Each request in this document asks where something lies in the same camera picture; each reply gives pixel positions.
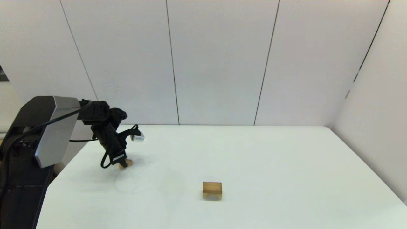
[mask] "white wall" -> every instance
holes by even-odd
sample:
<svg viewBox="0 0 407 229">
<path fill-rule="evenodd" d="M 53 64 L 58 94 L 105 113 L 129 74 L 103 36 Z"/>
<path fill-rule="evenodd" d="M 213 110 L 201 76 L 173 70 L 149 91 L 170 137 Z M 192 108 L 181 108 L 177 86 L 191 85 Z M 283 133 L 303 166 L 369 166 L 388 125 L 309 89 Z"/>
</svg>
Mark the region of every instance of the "white wall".
<svg viewBox="0 0 407 229">
<path fill-rule="evenodd" d="M 168 1 L 180 124 L 254 124 L 277 5 Z"/>
<path fill-rule="evenodd" d="M 11 83 L 0 82 L 0 133 L 7 133 L 22 105 Z"/>
<path fill-rule="evenodd" d="M 123 123 L 178 124 L 165 0 L 62 0 L 99 100 Z"/>
<path fill-rule="evenodd" d="M 23 103 L 98 98 L 123 123 L 329 126 L 386 4 L 3 0 L 0 64 Z"/>
<path fill-rule="evenodd" d="M 407 1 L 391 0 L 333 131 L 407 200 Z"/>
<path fill-rule="evenodd" d="M 387 0 L 281 0 L 256 125 L 330 126 Z"/>
</svg>

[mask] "black cable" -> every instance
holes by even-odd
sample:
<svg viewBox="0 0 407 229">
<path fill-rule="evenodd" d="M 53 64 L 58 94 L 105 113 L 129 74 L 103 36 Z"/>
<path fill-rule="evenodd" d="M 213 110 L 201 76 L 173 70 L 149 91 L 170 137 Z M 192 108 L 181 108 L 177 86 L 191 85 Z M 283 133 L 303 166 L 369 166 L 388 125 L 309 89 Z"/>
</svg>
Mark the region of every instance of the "black cable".
<svg viewBox="0 0 407 229">
<path fill-rule="evenodd" d="M 70 142 L 86 142 L 86 141 L 97 141 L 98 139 L 86 139 L 86 140 L 69 140 Z"/>
<path fill-rule="evenodd" d="M 32 128 L 32 129 L 28 130 L 27 132 L 20 134 L 19 136 L 17 136 L 16 138 L 14 138 L 14 139 L 9 143 L 9 145 L 8 145 L 7 148 L 6 148 L 6 150 L 4 151 L 5 155 L 4 155 L 3 163 L 4 163 L 4 166 L 5 166 L 6 177 L 5 177 L 4 186 L 2 186 L 1 191 L 0 191 L 0 201 L 1 201 L 1 199 L 3 198 L 4 189 L 5 189 L 5 187 L 6 187 L 7 184 L 8 184 L 9 169 L 10 169 L 10 155 L 11 155 L 11 148 L 12 148 L 12 146 L 13 146 L 16 142 L 19 142 L 21 139 L 23 139 L 23 138 L 26 137 L 27 135 L 29 135 L 29 134 L 31 134 L 31 133 L 37 131 L 37 130 L 40 130 L 40 129 L 42 129 L 42 128 L 44 128 L 44 127 L 46 127 L 46 126 L 48 126 L 48 125 L 50 125 L 50 124 L 52 124 L 52 123 L 56 123 L 56 122 L 58 122 L 58 121 L 61 121 L 61 120 L 66 119 L 66 118 L 68 118 L 68 117 L 70 117 L 70 116 L 72 116 L 72 115 L 78 114 L 78 113 L 80 113 L 80 112 L 86 110 L 88 107 L 90 107 L 91 104 L 92 104 L 92 101 L 91 101 L 91 100 L 88 100 L 88 103 L 87 103 L 85 106 L 83 106 L 82 108 L 80 108 L 80 109 L 78 109 L 78 110 L 76 110 L 76 111 L 73 111 L 73 112 L 71 112 L 71 113 L 62 115 L 62 116 L 60 116 L 60 117 L 58 117 L 58 118 L 55 118 L 55 119 L 53 119 L 53 120 L 50 120 L 50 121 L 48 121 L 48 122 L 45 122 L 45 123 L 43 123 L 43 124 L 41 124 L 41 125 L 39 125 L 39 126 L 36 126 L 36 127 Z"/>
<path fill-rule="evenodd" d="M 112 164 L 112 162 L 110 161 L 108 165 L 104 166 L 105 161 L 106 161 L 106 158 L 107 158 L 107 155 L 109 154 L 109 152 L 110 152 L 111 149 L 113 148 L 113 142 L 114 142 L 114 140 L 116 140 L 116 138 L 117 138 L 118 136 L 119 136 L 119 135 L 116 135 L 116 137 L 113 138 L 113 140 L 111 141 L 109 147 L 107 148 L 107 150 L 106 150 L 106 152 L 105 152 L 105 155 L 103 155 L 103 158 L 102 158 L 102 161 L 101 161 L 101 167 L 102 167 L 103 169 L 108 168 L 108 167 Z"/>
</svg>

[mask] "small wooden block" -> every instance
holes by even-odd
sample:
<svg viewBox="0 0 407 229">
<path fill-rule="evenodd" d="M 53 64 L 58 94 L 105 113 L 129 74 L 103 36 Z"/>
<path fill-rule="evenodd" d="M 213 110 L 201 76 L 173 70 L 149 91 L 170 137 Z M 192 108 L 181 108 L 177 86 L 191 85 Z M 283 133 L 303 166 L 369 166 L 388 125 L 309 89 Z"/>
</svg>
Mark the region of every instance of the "small wooden block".
<svg viewBox="0 0 407 229">
<path fill-rule="evenodd" d="M 218 200 L 222 199 L 222 183 L 221 182 L 204 182 L 203 197 L 207 199 L 210 196 L 215 196 Z"/>
<path fill-rule="evenodd" d="M 130 160 L 130 159 L 126 159 L 126 164 L 127 164 L 127 167 L 132 166 L 132 165 L 133 165 L 133 161 Z M 121 170 L 124 169 L 121 164 L 119 164 L 119 169 L 121 169 Z"/>
</svg>

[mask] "white table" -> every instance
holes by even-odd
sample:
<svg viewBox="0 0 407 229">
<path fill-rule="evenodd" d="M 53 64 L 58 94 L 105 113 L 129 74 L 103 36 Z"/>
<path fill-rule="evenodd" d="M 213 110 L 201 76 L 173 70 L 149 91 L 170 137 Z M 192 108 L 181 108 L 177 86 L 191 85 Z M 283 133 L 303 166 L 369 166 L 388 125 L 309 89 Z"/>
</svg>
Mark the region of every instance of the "white table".
<svg viewBox="0 0 407 229">
<path fill-rule="evenodd" d="M 407 206 L 327 128 L 140 129 L 123 171 L 102 169 L 104 149 L 88 143 L 48 188 L 37 228 L 407 228 Z M 222 201 L 202 199 L 203 181 L 222 182 Z"/>
</svg>

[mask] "silver panel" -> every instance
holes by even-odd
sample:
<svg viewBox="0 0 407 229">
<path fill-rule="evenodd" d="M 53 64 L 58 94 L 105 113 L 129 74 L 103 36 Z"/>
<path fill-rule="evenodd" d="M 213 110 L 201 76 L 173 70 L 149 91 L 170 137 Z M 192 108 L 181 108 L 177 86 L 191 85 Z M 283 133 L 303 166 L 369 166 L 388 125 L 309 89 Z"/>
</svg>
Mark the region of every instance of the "silver panel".
<svg viewBox="0 0 407 229">
<path fill-rule="evenodd" d="M 81 108 L 76 98 L 54 96 L 54 100 L 55 110 L 51 120 Z M 35 158 L 41 168 L 62 161 L 77 118 L 78 114 L 75 114 L 45 128 L 35 152 Z"/>
</svg>

